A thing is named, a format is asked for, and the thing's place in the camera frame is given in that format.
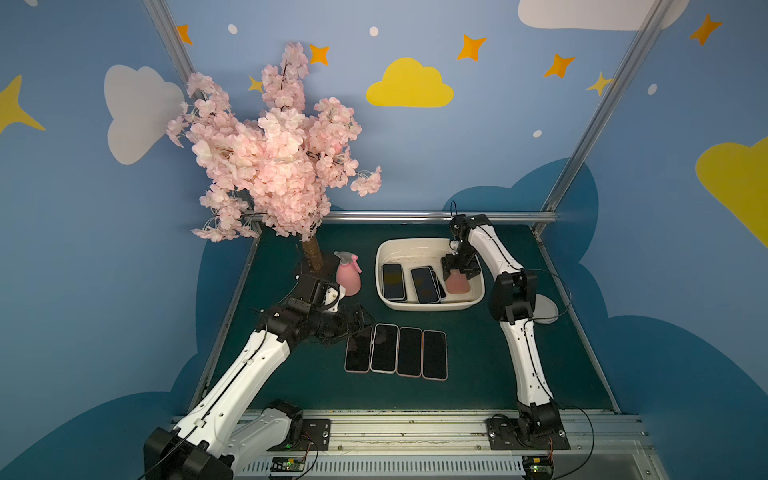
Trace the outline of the pink back phone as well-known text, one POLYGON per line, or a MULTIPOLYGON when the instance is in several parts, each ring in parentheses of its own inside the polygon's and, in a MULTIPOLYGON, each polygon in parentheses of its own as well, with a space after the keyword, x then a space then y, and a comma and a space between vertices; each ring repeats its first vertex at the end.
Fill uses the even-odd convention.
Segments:
POLYGON ((450 271, 444 283, 446 292, 451 295, 463 295, 471 291, 471 285, 466 275, 457 269, 450 271))

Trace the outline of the white plastic storage box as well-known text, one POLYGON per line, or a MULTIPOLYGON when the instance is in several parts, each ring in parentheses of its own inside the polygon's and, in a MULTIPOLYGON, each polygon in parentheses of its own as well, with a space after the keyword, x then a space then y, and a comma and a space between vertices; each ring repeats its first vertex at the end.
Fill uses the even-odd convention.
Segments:
POLYGON ((383 242, 376 254, 375 280, 379 298, 389 308, 397 311, 442 312, 465 310, 478 304, 486 293, 485 281, 480 274, 468 277, 470 289, 467 293, 450 293, 443 282, 441 260, 446 255, 453 255, 450 241, 446 238, 403 238, 383 242), (403 271, 405 299, 394 301, 384 296, 384 264, 400 264, 403 271), (410 271, 413 268, 431 266, 446 292, 446 297, 439 303, 419 303, 410 271))

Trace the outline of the white case phone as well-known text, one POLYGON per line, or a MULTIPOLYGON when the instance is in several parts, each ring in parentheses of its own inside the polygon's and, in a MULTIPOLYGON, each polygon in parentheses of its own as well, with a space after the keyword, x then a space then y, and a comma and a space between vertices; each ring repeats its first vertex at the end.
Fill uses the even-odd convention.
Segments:
POLYGON ((394 374, 398 358, 399 327, 377 324, 374 327, 370 369, 376 373, 394 374))

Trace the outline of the pink case phone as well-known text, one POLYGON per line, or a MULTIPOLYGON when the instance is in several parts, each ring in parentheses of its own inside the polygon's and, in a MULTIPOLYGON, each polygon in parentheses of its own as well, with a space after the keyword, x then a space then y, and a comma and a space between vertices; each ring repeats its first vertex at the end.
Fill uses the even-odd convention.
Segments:
POLYGON ((419 328, 402 327, 399 330, 396 373, 404 377, 420 377, 422 354, 423 331, 419 328))
POLYGON ((448 378, 447 337, 442 331, 423 332, 422 376, 428 380, 448 378))

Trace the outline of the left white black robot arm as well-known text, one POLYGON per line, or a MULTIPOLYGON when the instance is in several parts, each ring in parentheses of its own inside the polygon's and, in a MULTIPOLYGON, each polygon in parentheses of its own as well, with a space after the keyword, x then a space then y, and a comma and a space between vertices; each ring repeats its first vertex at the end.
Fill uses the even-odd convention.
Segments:
POLYGON ((280 302, 260 312, 245 346, 208 394, 172 429, 149 436, 143 478, 232 479, 269 449, 298 444, 303 412, 288 403, 274 401, 255 420, 240 420, 299 344, 311 338, 335 344, 373 325, 362 305, 343 304, 345 294, 336 282, 298 276, 280 302))

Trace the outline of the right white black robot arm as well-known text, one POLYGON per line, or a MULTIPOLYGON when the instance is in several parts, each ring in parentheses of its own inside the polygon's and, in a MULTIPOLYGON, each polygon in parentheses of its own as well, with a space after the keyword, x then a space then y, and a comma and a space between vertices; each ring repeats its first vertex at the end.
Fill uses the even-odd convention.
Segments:
POLYGON ((468 278, 484 264, 493 277, 489 312, 508 345, 516 380, 516 435, 524 444, 563 435, 560 409, 544 376, 535 340, 536 272, 517 261, 487 216, 454 215, 449 223, 451 252, 441 259, 444 278, 468 278))

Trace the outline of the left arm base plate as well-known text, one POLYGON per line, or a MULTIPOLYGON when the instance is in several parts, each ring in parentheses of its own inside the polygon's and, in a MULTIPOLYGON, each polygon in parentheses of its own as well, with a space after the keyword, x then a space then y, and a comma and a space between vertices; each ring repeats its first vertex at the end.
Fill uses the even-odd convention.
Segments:
POLYGON ((303 419, 292 422, 286 439, 269 452, 295 452, 329 448, 332 421, 330 419, 303 419))

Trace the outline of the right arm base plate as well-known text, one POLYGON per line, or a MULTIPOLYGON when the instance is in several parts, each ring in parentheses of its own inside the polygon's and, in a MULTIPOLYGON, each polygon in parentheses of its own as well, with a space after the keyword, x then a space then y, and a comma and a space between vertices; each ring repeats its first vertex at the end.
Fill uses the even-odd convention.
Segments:
POLYGON ((570 443, 562 429, 531 430, 524 428, 519 418, 501 414, 485 420, 486 434, 493 451, 569 450, 570 443))

